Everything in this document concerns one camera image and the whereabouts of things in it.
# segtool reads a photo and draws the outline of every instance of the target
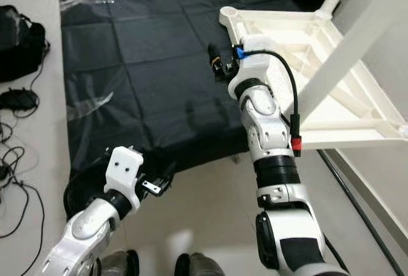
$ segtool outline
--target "black bag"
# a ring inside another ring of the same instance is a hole
[[[14,6],[0,6],[0,82],[35,72],[47,44],[41,24],[31,22]]]

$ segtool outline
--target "blue clip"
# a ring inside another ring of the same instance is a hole
[[[242,50],[241,48],[237,48],[237,55],[239,59],[244,59],[247,57],[247,55],[245,55],[244,53],[244,50]]]

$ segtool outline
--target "gray floor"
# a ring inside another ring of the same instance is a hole
[[[42,260],[58,241],[65,224],[62,192],[69,172],[59,6],[57,0],[0,0],[0,4],[14,4],[22,13],[42,22],[52,44],[43,75],[35,86],[41,106],[32,118],[17,122],[16,136],[12,139],[14,144],[24,143],[30,147],[20,171],[33,169],[21,177],[38,187],[44,199]],[[31,78],[27,76],[12,86],[27,87]],[[0,90],[10,85],[2,84]],[[2,114],[2,120],[15,123],[7,113]],[[298,165],[321,227],[352,274],[393,275],[319,156],[306,152]],[[171,275],[177,256],[194,251],[216,259],[227,275],[273,275],[258,260],[254,232],[254,218],[258,212],[255,190],[255,177],[247,154],[241,155],[240,164],[221,159],[179,173],[173,188],[162,198],[148,198],[140,211],[124,222],[106,253],[136,249],[144,276]],[[0,232],[4,233],[16,223],[24,198],[20,190],[11,187],[4,192],[2,200]],[[1,275],[20,275],[31,262],[39,244],[40,221],[40,204],[33,195],[21,228],[11,237],[0,240]],[[391,241],[390,245],[395,246],[395,243]],[[393,249],[408,272],[407,258],[397,247]],[[333,262],[330,253],[326,258]]]

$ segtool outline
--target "white wall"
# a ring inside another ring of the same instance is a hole
[[[347,31],[370,1],[344,0],[335,14],[334,23],[341,31]],[[395,0],[390,5],[406,7],[408,0]],[[389,29],[367,52],[364,61],[408,121],[407,21],[401,20]],[[374,149],[346,149],[342,152],[407,230],[408,144]]]

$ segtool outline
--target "white floor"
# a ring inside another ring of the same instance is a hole
[[[58,0],[0,0],[14,4],[22,13],[47,29],[52,50],[34,90],[40,95],[39,110],[17,122],[10,144],[27,147],[20,171],[34,167],[20,178],[40,190],[45,204],[45,236],[40,259],[28,273],[33,275],[47,252],[58,241],[65,225],[62,192],[68,181],[69,155],[62,79],[62,51]],[[28,87],[31,76],[8,87]],[[15,123],[9,113],[4,122]],[[221,159],[176,176],[173,188],[162,198],[149,197],[137,215],[129,217],[116,232],[110,251],[136,249],[143,276],[172,275],[175,259],[182,252],[204,252],[222,266],[227,275],[273,275],[260,264],[256,250],[254,218],[258,212],[256,181],[247,154],[241,163]],[[321,227],[341,253],[353,275],[393,275],[389,264],[366,230],[330,172],[315,152],[298,160]],[[17,222],[24,194],[11,186],[2,194],[0,233]],[[398,261],[408,272],[408,260],[381,224],[371,215],[389,241]],[[40,204],[33,192],[20,229],[0,239],[0,275],[20,275],[36,254],[40,242]],[[334,262],[328,252],[327,260]]]

